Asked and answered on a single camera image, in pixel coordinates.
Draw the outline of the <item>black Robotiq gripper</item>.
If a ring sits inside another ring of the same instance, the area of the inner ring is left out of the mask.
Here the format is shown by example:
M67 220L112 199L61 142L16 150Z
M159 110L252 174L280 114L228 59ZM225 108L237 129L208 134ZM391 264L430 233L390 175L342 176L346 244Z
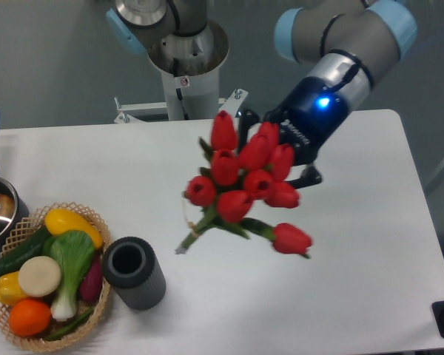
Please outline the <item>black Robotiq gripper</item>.
M280 142L290 144L295 151L295 165L306 165L300 177L289 180L294 189L303 189L323 182L313 162L321 146L350 114L344 98L327 87L317 77L304 78L264 120L277 124ZM251 109L244 109L238 120L238 143L246 144L249 130L261 122Z

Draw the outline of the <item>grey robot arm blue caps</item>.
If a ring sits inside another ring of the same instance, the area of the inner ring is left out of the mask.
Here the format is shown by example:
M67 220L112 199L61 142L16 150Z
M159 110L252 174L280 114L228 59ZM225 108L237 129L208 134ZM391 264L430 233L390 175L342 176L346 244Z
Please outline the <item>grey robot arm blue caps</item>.
M115 37L131 53L148 55L161 74L172 121L215 116L219 70L229 40L207 16L205 1L117 1L106 14ZM292 186L322 180L315 168L321 146L408 52L417 36L401 1L325 1L291 9L277 20L277 53L310 63L306 77L264 121L280 125L280 138L303 167Z

